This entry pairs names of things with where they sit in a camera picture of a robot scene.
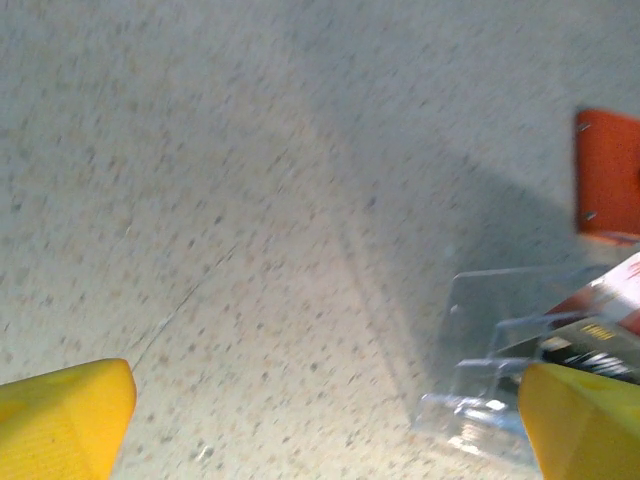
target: clear plastic packaging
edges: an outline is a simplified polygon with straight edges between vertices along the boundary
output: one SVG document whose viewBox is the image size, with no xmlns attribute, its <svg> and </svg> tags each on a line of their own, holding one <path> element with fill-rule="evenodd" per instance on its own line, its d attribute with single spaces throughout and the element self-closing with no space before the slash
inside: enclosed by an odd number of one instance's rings
<svg viewBox="0 0 640 480">
<path fill-rule="evenodd" d="M 414 429 L 466 452 L 536 468 L 517 409 L 519 378 L 538 356 L 536 342 L 527 341 L 546 335 L 551 322 L 587 314 L 546 312 L 609 268 L 518 268 L 458 275 L 438 338 L 438 351 L 443 352 L 439 381 L 434 391 L 420 398 Z M 514 345 L 527 348 L 519 353 Z"/>
</svg>

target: orange object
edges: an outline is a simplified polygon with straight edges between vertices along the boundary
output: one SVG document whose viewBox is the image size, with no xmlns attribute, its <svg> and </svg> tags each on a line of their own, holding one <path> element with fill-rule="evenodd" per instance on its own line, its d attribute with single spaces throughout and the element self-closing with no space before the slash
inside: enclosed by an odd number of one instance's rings
<svg viewBox="0 0 640 480">
<path fill-rule="evenodd" d="M 108 479 L 135 403 L 121 359 L 0 386 L 0 478 Z"/>
<path fill-rule="evenodd" d="M 640 242 L 640 120 L 604 110 L 576 116 L 578 230 Z"/>
</svg>

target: floor crack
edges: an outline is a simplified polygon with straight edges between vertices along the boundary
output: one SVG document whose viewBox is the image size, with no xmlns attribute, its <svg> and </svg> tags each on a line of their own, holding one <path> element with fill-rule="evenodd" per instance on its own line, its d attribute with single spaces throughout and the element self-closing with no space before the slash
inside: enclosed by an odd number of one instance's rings
<svg viewBox="0 0 640 480">
<path fill-rule="evenodd" d="M 158 340 L 158 338 L 160 337 L 160 335 L 162 335 L 162 332 L 164 332 L 166 330 L 166 328 L 171 325 L 171 323 L 173 323 L 173 321 L 176 319 L 176 317 L 178 316 L 178 312 L 180 312 L 180 310 L 182 309 L 182 307 L 184 307 L 184 305 L 189 301 L 189 299 L 193 296 L 193 294 L 198 290 L 198 288 L 200 288 L 200 286 L 207 280 L 207 278 L 213 274 L 213 272 L 216 270 L 216 268 L 218 268 L 220 266 L 220 264 L 222 262 L 224 262 L 225 260 L 227 260 L 231 254 L 233 253 L 233 251 L 236 249 L 236 247 L 238 246 L 238 244 L 236 243 L 233 247 L 231 247 L 229 249 L 229 251 L 227 253 L 225 253 L 222 257 L 220 257 L 220 259 L 215 263 L 215 265 L 208 270 L 207 272 L 205 272 L 200 279 L 196 282 L 196 284 L 191 287 L 189 289 L 189 291 L 186 293 L 186 295 L 182 298 L 182 300 L 180 301 L 180 303 L 176 306 L 176 308 L 173 309 L 173 312 L 171 312 L 171 314 L 165 318 L 162 323 L 160 323 L 160 328 L 158 328 L 156 334 L 153 336 L 153 338 L 151 339 L 151 341 L 147 344 L 147 346 L 144 348 L 144 350 L 142 351 L 142 353 L 140 354 L 140 357 L 138 358 L 138 361 L 133 365 L 133 368 L 131 369 L 132 371 L 135 372 L 136 368 L 138 367 L 138 365 L 140 365 L 140 362 L 142 362 L 142 360 L 144 359 L 144 357 L 146 356 L 147 352 L 149 351 L 149 349 L 151 348 L 151 346 L 156 343 L 156 341 Z"/>
</svg>

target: speckled floor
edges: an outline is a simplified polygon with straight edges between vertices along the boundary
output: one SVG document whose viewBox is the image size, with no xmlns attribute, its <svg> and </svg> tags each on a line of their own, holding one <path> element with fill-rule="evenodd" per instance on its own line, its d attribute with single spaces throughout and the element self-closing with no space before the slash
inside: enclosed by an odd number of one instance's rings
<svg viewBox="0 0 640 480">
<path fill-rule="evenodd" d="M 572 231 L 636 0 L 3 0 L 0 381 L 105 356 L 114 478 L 533 478 L 407 412 L 462 270 Z"/>
</svg>

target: tile floor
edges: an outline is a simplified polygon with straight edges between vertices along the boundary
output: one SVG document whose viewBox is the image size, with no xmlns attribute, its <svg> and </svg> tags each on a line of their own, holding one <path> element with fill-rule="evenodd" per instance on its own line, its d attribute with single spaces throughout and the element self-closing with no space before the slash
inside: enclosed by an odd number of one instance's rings
<svg viewBox="0 0 640 480">
<path fill-rule="evenodd" d="M 461 270 L 615 261 L 577 105 L 636 0 L 3 0 L 0 381 L 105 356 L 113 478 L 535 478 L 408 431 Z"/>
</svg>

